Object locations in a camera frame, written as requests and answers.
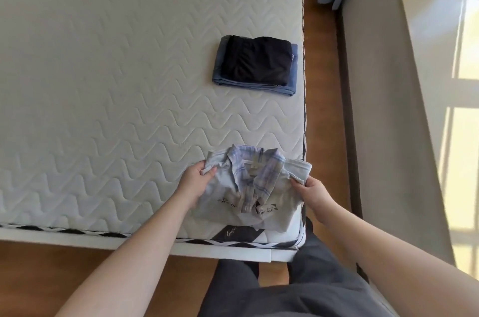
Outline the person's right hand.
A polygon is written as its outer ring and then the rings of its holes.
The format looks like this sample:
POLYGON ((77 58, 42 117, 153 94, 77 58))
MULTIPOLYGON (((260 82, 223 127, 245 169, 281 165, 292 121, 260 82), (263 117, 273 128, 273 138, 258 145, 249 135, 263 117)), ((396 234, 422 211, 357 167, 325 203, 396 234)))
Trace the person's right hand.
POLYGON ((313 212, 315 218, 325 226, 329 226, 332 217, 340 207, 327 191, 324 184, 312 176, 308 176, 303 184, 310 188, 309 193, 299 193, 300 198, 313 212))

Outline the person's left hand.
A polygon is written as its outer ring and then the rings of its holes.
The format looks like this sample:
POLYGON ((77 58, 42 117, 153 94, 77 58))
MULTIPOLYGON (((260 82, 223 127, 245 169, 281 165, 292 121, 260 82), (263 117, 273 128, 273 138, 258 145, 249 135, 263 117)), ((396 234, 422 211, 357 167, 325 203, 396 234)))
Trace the person's left hand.
POLYGON ((200 175, 200 170, 205 169, 206 161, 202 160, 189 166, 180 178, 179 184, 174 192, 174 197, 185 202, 189 209, 193 208, 199 198, 204 194, 207 185, 212 178, 200 175))

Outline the light blue shirt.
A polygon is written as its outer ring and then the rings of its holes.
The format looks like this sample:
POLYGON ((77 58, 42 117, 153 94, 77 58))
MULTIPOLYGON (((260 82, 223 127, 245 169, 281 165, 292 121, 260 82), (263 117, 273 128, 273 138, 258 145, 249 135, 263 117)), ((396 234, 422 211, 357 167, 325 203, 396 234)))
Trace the light blue shirt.
POLYGON ((290 180, 304 184, 312 169, 278 149, 249 145, 209 152, 205 169, 211 167, 217 172, 193 209, 195 218, 279 233, 288 230, 302 208, 290 180))

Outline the person's left forearm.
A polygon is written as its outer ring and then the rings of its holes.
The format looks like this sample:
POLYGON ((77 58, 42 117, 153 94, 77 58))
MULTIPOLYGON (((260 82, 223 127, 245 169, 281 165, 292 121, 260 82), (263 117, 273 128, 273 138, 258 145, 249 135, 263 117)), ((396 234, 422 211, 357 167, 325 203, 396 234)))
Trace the person's left forearm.
MULTIPOLYGON (((134 235, 176 240, 189 211, 174 195, 134 235)), ((144 317, 166 261, 118 248, 75 290, 55 317, 144 317)))

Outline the person's right forearm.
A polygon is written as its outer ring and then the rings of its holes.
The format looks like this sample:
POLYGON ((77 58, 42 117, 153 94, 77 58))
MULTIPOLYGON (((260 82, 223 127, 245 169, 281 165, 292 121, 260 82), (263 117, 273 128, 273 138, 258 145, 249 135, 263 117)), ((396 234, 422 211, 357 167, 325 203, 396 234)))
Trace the person's right forearm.
POLYGON ((401 317, 479 317, 479 281, 333 203, 325 226, 401 317))

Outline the white quilted mattress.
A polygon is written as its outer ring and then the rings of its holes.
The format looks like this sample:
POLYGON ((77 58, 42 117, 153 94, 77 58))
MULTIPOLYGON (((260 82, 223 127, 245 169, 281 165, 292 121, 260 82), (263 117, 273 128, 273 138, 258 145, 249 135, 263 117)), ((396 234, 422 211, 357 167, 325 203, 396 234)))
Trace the white quilted mattress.
POLYGON ((231 145, 306 153, 303 0, 0 0, 0 229, 125 238, 231 145), (212 82, 226 35, 298 45, 296 94, 212 82))

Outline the person's grey trousers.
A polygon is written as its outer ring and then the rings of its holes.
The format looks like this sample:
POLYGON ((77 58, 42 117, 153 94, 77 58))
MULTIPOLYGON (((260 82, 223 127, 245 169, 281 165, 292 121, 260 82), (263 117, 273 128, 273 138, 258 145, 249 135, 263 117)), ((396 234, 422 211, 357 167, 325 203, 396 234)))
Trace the person's grey trousers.
POLYGON ((222 259, 197 317, 391 317, 356 272, 313 233, 287 264, 289 283, 261 287, 259 263, 222 259))

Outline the blue folded jeans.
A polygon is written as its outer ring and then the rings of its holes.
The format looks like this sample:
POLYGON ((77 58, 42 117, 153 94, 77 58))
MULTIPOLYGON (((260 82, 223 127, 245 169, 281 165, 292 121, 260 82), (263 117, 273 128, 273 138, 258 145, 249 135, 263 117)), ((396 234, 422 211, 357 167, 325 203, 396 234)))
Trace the blue folded jeans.
POLYGON ((289 72, 287 84, 284 86, 262 83, 247 83, 230 80, 222 75, 221 66, 224 62, 227 42, 230 35, 223 36, 219 42, 219 47, 215 56, 215 62, 212 73, 212 82, 219 86, 228 86, 234 88, 248 89, 248 90, 262 90, 272 92, 274 94, 281 94, 285 96, 293 96, 296 93, 297 85, 297 70, 298 70, 298 45, 292 43, 292 63, 289 72))

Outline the black folded garment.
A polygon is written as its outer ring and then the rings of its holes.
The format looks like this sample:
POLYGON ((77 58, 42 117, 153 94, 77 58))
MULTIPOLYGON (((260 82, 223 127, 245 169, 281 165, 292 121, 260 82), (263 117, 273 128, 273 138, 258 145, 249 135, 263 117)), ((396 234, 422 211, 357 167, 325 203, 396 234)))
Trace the black folded garment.
POLYGON ((295 59, 293 44, 274 37, 226 37, 222 78, 238 83, 286 86, 290 83, 295 59))

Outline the white bed frame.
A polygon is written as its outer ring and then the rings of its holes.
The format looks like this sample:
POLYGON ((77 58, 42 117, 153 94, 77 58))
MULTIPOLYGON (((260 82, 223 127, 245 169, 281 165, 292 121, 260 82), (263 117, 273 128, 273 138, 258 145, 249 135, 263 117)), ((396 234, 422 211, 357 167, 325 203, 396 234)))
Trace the white bed frame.
POLYGON ((164 260, 168 255, 175 255, 270 263, 273 261, 290 262, 296 254, 294 250, 178 243, 173 242, 172 237, 163 236, 160 236, 158 241, 154 241, 147 240, 146 236, 140 236, 139 240, 137 240, 136 236, 127 239, 112 236, 74 235, 17 229, 0 229, 0 240, 104 250, 124 249, 122 245, 126 244, 129 254, 137 252, 138 254, 149 256, 160 256, 164 260))

